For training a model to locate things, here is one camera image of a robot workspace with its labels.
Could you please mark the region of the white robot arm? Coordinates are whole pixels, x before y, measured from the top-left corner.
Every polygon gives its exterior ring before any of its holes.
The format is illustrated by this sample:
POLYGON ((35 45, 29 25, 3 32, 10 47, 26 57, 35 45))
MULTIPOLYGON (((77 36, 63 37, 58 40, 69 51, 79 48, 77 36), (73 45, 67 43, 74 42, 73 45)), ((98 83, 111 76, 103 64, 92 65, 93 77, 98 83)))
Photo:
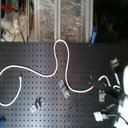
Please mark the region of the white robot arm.
POLYGON ((128 64, 121 69, 119 64, 111 64, 117 84, 111 85, 109 78, 102 75, 98 79, 90 77, 92 87, 99 90, 99 99, 109 95, 115 102, 108 107, 94 112, 96 121, 113 118, 115 128, 128 128, 128 64))

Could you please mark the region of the grey bracket on arm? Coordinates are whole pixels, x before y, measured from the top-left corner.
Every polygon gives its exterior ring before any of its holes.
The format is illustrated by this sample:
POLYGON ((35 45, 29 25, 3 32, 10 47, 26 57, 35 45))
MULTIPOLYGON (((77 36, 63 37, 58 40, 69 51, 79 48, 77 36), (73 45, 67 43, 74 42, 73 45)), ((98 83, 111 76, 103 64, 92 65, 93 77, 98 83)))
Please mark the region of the grey bracket on arm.
POLYGON ((119 66, 119 61, 117 58, 114 58, 113 60, 110 61, 110 66, 112 68, 117 68, 119 66))

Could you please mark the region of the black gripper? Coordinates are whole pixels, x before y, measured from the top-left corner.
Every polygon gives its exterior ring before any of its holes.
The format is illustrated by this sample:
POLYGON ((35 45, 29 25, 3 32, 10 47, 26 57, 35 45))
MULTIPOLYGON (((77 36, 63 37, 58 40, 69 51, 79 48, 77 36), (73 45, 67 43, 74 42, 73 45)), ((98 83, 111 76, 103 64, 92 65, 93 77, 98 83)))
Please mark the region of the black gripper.
POLYGON ((108 95, 110 95, 114 98, 118 98, 120 95, 119 91, 116 91, 112 87, 106 86, 103 82, 98 81, 97 79, 95 79, 93 77, 90 78, 90 83, 97 89, 104 91, 105 93, 107 93, 108 95))

